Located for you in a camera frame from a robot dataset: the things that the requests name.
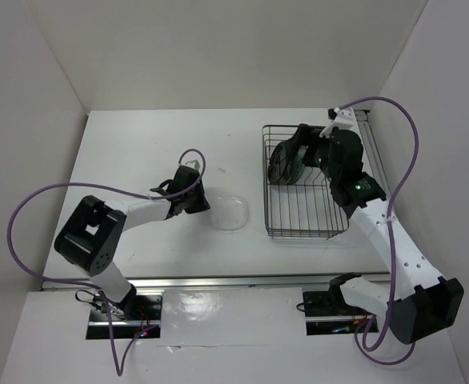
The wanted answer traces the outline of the blue patterned round plate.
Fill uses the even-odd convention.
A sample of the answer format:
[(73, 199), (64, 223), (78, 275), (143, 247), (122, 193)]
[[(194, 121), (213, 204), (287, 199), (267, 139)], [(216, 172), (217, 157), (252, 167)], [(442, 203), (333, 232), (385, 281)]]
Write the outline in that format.
[(290, 173), (290, 184), (295, 184), (303, 175), (303, 171), (305, 169), (305, 165), (303, 164), (303, 158), (305, 153), (307, 152), (307, 148), (305, 146), (300, 146), (297, 154), (295, 155), (292, 163), (291, 163), (291, 173)]

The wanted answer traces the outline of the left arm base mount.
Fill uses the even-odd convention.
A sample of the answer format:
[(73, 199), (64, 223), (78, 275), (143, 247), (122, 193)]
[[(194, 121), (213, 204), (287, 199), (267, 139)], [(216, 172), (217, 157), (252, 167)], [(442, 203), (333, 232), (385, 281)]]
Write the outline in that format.
[[(90, 307), (86, 331), (87, 340), (107, 340), (110, 337), (106, 304), (97, 293), (77, 290), (74, 299)], [(140, 333), (141, 339), (161, 337), (162, 294), (143, 296), (141, 304), (136, 304), (129, 314), (110, 304), (114, 339), (130, 339)]]

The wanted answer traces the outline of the black round plate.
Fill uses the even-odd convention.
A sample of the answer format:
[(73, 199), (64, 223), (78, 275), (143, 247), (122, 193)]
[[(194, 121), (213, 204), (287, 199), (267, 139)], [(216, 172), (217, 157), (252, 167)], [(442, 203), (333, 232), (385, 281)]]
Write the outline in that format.
[(286, 185), (289, 172), (287, 145), (280, 142), (272, 151), (267, 167), (267, 177), (271, 185)]

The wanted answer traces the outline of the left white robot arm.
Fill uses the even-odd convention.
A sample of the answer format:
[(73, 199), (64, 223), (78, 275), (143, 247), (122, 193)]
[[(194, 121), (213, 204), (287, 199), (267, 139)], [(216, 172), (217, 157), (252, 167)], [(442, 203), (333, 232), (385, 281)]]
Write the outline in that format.
[(108, 299), (108, 310), (119, 319), (134, 317), (148, 301), (122, 275), (114, 254), (122, 234), (181, 213), (210, 209), (198, 170), (181, 165), (174, 177), (152, 189), (147, 198), (104, 202), (83, 198), (54, 241), (55, 251), (80, 269)]

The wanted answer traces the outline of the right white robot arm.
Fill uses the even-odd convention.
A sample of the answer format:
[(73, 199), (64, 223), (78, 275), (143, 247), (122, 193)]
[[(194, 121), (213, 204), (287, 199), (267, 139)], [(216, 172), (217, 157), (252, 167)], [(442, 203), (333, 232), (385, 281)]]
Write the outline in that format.
[(403, 344), (411, 345), (453, 325), (464, 290), (447, 279), (412, 241), (393, 214), (392, 203), (379, 183), (363, 170), (363, 144), (351, 130), (300, 124), (271, 155), (268, 176), (288, 182), (299, 165), (318, 168), (326, 176), (331, 196), (375, 248), (388, 268), (390, 287), (348, 273), (330, 282), (327, 303), (337, 314), (358, 307), (383, 319)]

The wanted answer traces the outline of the clear glass square plate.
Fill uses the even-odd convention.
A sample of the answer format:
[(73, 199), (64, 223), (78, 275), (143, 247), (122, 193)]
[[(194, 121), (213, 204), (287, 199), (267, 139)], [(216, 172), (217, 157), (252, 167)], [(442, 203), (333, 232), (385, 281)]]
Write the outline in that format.
[(248, 203), (238, 196), (216, 197), (211, 203), (210, 224), (216, 230), (232, 232), (242, 229), (249, 219)]

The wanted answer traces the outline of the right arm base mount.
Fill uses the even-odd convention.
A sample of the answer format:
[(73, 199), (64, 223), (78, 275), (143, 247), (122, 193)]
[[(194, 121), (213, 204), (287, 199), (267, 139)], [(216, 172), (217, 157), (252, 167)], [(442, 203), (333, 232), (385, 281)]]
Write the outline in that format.
[(341, 303), (334, 291), (305, 290), (295, 309), (305, 316), (307, 336), (353, 334), (372, 314)]

